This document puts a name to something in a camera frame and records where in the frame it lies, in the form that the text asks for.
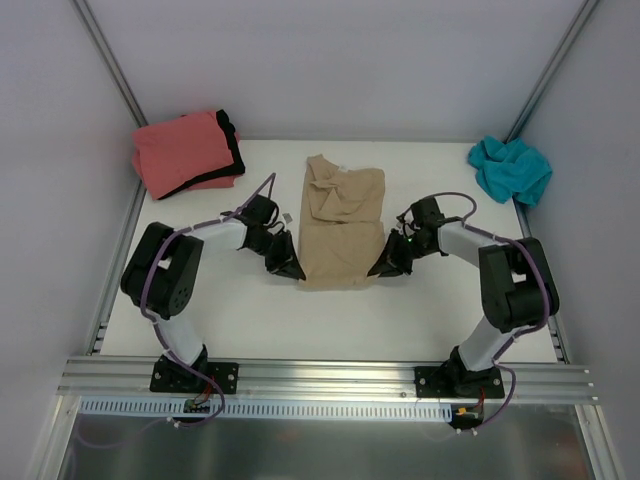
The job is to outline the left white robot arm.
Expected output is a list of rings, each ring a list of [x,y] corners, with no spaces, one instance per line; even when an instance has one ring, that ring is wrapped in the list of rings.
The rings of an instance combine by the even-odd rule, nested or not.
[[[163,353],[150,390],[201,393],[215,380],[206,345],[183,315],[205,255],[248,249],[262,256],[268,273],[293,280],[306,275],[277,203],[256,195],[234,212],[182,230],[149,224],[120,280],[121,291],[150,321]]]

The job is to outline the teal t shirt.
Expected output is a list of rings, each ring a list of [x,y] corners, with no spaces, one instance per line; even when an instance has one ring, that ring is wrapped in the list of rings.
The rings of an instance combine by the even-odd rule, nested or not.
[[[476,182],[494,201],[504,204],[515,200],[536,207],[553,170],[547,158],[520,138],[503,143],[485,136],[467,156],[476,169]]]

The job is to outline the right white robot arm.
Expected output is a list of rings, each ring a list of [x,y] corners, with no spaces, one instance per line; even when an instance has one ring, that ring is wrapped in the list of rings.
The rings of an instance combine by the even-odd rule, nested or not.
[[[559,309],[559,295],[541,242],[491,234],[468,216],[445,216],[431,194],[397,218],[372,277],[409,276],[423,257],[455,256],[479,271],[483,316],[471,335],[436,368],[414,370],[419,398],[503,399],[500,357],[524,335],[541,330]]]

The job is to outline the beige t shirt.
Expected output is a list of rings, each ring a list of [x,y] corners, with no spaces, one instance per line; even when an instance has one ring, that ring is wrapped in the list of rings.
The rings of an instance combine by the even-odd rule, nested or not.
[[[385,173],[349,170],[322,155],[309,157],[299,218],[299,261],[306,289],[361,288],[385,246],[381,220]]]

